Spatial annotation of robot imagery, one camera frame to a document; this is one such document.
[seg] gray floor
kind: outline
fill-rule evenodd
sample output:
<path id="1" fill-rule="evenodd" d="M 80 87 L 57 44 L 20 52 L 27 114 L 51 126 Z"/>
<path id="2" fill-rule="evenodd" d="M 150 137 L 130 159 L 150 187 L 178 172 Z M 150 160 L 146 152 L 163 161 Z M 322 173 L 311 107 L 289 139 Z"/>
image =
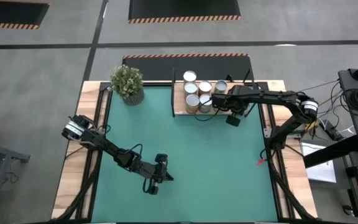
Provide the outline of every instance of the gray floor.
<path id="1" fill-rule="evenodd" d="M 39 30 L 0 29 L 0 44 L 91 43 L 102 0 L 49 2 Z M 358 40 L 358 0 L 239 0 L 241 21 L 144 25 L 127 23 L 128 5 L 129 1 L 110 0 L 100 43 Z M 107 80 L 124 55 L 225 52 L 250 54 L 256 79 L 284 80 L 288 90 L 329 82 L 337 79 L 338 70 L 358 67 L 358 45 L 98 49 L 90 80 Z M 4 185 L 0 223 L 50 218 L 67 146 L 60 133 L 75 111 L 88 53 L 0 50 L 0 145 L 31 154 L 28 164 L 12 167 L 20 181 Z M 323 101 L 331 88 L 307 93 Z M 344 110 L 336 113 L 341 117 L 338 129 L 352 125 Z M 329 120 L 336 122 L 333 115 Z M 315 186 L 312 191 L 320 218 L 358 223 L 341 211 L 348 203 L 343 191 Z"/>

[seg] can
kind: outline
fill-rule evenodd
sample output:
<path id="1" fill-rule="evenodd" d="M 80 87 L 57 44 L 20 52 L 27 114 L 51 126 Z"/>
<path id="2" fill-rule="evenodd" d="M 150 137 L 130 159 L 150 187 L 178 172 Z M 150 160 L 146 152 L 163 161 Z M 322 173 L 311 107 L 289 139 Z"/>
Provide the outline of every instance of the can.
<path id="1" fill-rule="evenodd" d="M 212 100 L 211 95 L 209 94 L 202 94 L 200 96 L 200 112 L 201 113 L 209 113 L 212 108 Z"/>
<path id="2" fill-rule="evenodd" d="M 185 99 L 188 95 L 190 94 L 196 94 L 197 95 L 197 84 L 193 83 L 193 82 L 188 82 L 185 84 Z"/>
<path id="3" fill-rule="evenodd" d="M 196 94 L 190 94 L 186 97 L 186 112 L 189 114 L 196 114 L 200 98 Z"/>
<path id="4" fill-rule="evenodd" d="M 202 81 L 198 84 L 198 95 L 211 94 L 212 85 L 209 81 Z"/>
<path id="5" fill-rule="evenodd" d="M 227 83 L 224 80 L 219 80 L 215 83 L 214 93 L 224 94 L 227 89 Z"/>
<path id="6" fill-rule="evenodd" d="M 197 79 L 197 74 L 193 71 L 186 71 L 183 74 L 183 84 L 186 84 L 188 82 L 195 82 Z"/>

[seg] black frame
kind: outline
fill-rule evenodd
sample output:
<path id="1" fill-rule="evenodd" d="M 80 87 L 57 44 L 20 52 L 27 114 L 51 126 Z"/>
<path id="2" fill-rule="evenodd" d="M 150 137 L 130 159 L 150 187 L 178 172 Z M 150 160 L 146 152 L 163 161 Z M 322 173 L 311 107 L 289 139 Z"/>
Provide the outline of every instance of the black frame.
<path id="1" fill-rule="evenodd" d="M 173 90 L 174 90 L 174 84 L 176 81 L 175 78 L 175 69 L 173 68 L 172 70 L 173 73 L 173 79 L 172 81 L 167 81 L 167 82 L 146 82 L 143 84 L 143 86 L 170 86 L 172 88 L 172 93 L 171 93 L 171 109 L 172 109 L 172 115 L 173 117 L 175 117 L 175 112 L 173 110 Z M 252 81 L 252 83 L 246 83 L 244 82 L 239 82 L 238 84 L 243 84 L 243 85 L 247 85 L 247 86 L 252 86 L 252 87 L 261 87 L 265 90 L 269 89 L 268 83 L 267 82 L 254 82 Z M 100 88 L 99 88 L 99 95 L 98 95 L 98 102 L 96 105 L 96 110 L 95 110 L 95 116 L 94 116 L 94 123 L 98 124 L 99 122 L 99 114 L 100 114 L 100 109 L 101 109 L 101 103 L 103 101 L 103 94 L 104 91 L 107 91 L 107 87 L 109 86 L 109 82 L 101 82 L 100 84 Z M 105 114 L 104 114 L 104 119 L 103 119 L 103 124 L 102 125 L 107 125 L 108 122 L 108 118 L 109 118 L 109 112 L 110 112 L 110 107 L 111 107 L 111 100 L 112 100 L 112 91 L 110 91 L 108 93 L 108 98 L 107 98 L 107 104 L 106 104 L 106 108 L 105 108 Z M 267 138 L 264 135 L 264 128 L 267 127 L 266 122 L 265 122 L 265 115 L 264 115 L 264 110 L 263 110 L 263 105 L 258 104 L 258 109 L 259 109 L 259 117 L 260 117 L 260 122 L 261 122 L 261 132 L 262 135 L 264 136 L 264 144 L 265 146 L 267 146 Z M 267 105 L 267 111 L 268 111 L 268 118 L 270 121 L 270 125 L 271 128 L 274 128 L 276 126 L 275 124 L 275 118 L 274 118 L 274 114 L 273 114 L 273 108 L 272 105 Z M 287 174 L 285 172 L 285 166 L 284 166 L 284 160 L 283 160 L 283 156 L 282 156 L 282 152 L 279 150 L 276 152 L 277 153 L 277 161 L 278 161 L 278 168 L 280 171 L 280 174 L 284 180 L 284 182 L 288 185 L 288 179 L 287 179 Z M 270 159 L 272 157 L 272 152 L 271 151 L 266 151 L 266 155 L 267 155 L 267 159 Z M 87 154 L 87 158 L 86 158 L 86 164 L 85 164 L 85 171 L 84 174 L 88 174 L 90 172 L 90 161 L 92 160 L 92 156 L 93 153 Z M 93 187 L 91 189 L 91 198 L 90 198 L 90 202 L 89 202 L 89 209 L 88 209 L 88 214 L 86 216 L 86 218 L 82 218 L 82 208 L 83 208 L 83 199 L 81 202 L 81 207 L 78 207 L 77 211 L 76 211 L 76 215 L 75 215 L 75 219 L 72 220 L 51 220 L 51 222 L 53 223 L 90 223 L 91 219 L 92 219 L 92 214 L 93 214 L 93 209 L 94 209 L 94 200 L 95 200 L 95 196 L 96 196 L 96 189 L 97 189 L 97 185 L 98 185 L 98 177 L 99 177 L 99 172 L 100 172 L 100 167 L 101 167 L 101 159 L 103 156 L 103 152 L 102 151 L 98 151 L 98 155 L 96 158 L 96 164 L 94 167 L 94 170 L 96 170 L 96 178 L 94 180 L 93 183 Z M 291 223 L 291 224 L 344 224 L 344 223 L 337 223 L 337 222 L 326 222 L 326 221 L 321 221 L 321 220 L 302 220 L 302 219 L 297 219 L 295 218 L 295 213 L 293 210 L 293 206 L 290 203 L 289 199 L 287 198 L 287 196 L 285 196 L 286 198 L 286 203 L 287 203 L 287 210 L 288 210 L 288 214 L 289 214 L 289 218 L 285 218 L 283 217 L 282 214 L 282 205 L 280 203 L 280 196 L 278 194 L 278 186 L 276 181 L 274 180 L 273 176 L 272 176 L 272 167 L 271 164 L 268 162 L 268 169 L 269 169 L 269 174 L 270 174 L 270 181 L 272 184 L 272 192 L 273 192 L 273 198 L 275 201 L 275 207 L 276 207 L 276 214 L 277 214 L 277 220 L 278 222 L 285 222 L 285 223 Z M 83 176 L 83 182 L 81 185 L 84 184 L 84 182 L 87 180 L 87 178 L 85 178 L 87 175 Z M 256 223 L 256 222 L 238 222 L 238 223 Z"/>

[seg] green table surface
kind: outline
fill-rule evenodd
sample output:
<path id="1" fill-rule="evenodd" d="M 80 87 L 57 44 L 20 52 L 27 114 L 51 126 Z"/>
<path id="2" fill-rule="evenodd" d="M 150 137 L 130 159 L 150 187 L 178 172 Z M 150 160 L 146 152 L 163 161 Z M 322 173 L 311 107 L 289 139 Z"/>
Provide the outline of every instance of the green table surface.
<path id="1" fill-rule="evenodd" d="M 175 180 L 160 184 L 158 195 L 145 194 L 144 179 L 104 153 L 92 222 L 276 222 L 269 169 L 257 165 L 264 148 L 257 107 L 239 127 L 226 116 L 173 118 L 171 88 L 144 88 L 138 106 L 113 93 L 107 138 L 126 149 L 142 143 L 143 161 L 168 154 Z"/>

